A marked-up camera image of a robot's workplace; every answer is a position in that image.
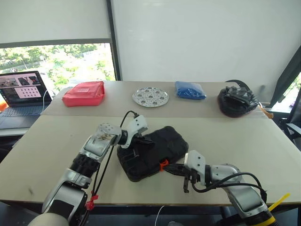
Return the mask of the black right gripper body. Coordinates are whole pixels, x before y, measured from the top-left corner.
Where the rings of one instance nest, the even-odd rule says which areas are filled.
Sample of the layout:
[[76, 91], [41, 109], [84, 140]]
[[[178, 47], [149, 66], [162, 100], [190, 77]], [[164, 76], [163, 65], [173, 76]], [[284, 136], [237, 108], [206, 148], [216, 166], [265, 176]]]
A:
[[189, 169], [185, 169], [184, 170], [184, 183], [183, 183], [183, 191], [185, 193], [188, 193], [188, 183], [190, 182], [191, 184], [195, 184], [197, 182], [200, 181], [200, 175], [198, 174], [198, 172], [194, 169], [189, 170]]

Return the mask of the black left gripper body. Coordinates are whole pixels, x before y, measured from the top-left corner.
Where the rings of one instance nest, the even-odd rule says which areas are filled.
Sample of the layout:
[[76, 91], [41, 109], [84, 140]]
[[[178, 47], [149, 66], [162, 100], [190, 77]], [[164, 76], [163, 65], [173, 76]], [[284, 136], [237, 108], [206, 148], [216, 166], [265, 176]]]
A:
[[134, 135], [134, 143], [136, 144], [147, 144], [148, 139], [145, 138], [141, 133], [137, 133]]

